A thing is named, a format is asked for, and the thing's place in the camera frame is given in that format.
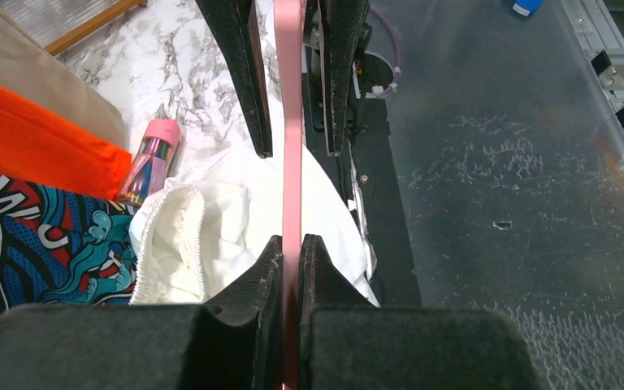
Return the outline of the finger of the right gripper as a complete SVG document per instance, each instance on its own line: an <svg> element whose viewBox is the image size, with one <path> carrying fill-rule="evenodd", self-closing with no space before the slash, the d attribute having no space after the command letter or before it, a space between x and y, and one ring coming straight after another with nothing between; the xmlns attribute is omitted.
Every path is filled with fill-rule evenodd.
<svg viewBox="0 0 624 390"><path fill-rule="evenodd" d="M197 0L227 64L255 153L273 155L271 116L254 0Z"/></svg>
<svg viewBox="0 0 624 390"><path fill-rule="evenodd" d="M331 156L342 153L352 63L369 6L368 0L318 2L324 132Z"/></svg>

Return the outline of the white shorts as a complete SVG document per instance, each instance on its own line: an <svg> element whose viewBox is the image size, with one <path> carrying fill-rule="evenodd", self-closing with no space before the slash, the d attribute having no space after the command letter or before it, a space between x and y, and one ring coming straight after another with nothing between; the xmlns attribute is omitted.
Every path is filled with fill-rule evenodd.
<svg viewBox="0 0 624 390"><path fill-rule="evenodd" d="M348 207L309 152L302 155L301 227L370 302L372 265ZM247 271L282 234L283 163L236 145L166 180L133 216L133 304L203 303Z"/></svg>

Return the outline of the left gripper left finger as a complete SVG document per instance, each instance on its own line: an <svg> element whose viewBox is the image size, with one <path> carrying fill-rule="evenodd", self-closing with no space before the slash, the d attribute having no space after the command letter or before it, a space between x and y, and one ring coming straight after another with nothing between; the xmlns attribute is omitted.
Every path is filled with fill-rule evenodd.
<svg viewBox="0 0 624 390"><path fill-rule="evenodd" d="M279 389L282 240L202 304L25 305L0 320L0 389Z"/></svg>

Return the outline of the pink hanger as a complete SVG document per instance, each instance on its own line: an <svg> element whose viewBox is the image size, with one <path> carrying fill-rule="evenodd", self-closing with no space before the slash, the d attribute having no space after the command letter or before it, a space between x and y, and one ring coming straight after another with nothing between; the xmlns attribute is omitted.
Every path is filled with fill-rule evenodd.
<svg viewBox="0 0 624 390"><path fill-rule="evenodd" d="M301 56L305 1L274 2L275 39L284 112L282 211L283 389L298 389L298 271L301 260L303 98Z"/></svg>

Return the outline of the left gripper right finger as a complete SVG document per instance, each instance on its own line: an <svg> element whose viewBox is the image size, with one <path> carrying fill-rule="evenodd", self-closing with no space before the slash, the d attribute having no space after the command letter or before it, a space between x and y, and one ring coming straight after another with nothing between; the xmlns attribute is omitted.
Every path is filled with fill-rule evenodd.
<svg viewBox="0 0 624 390"><path fill-rule="evenodd" d="M302 389L539 389L525 340L490 310L379 308L333 265L322 237L301 247Z"/></svg>

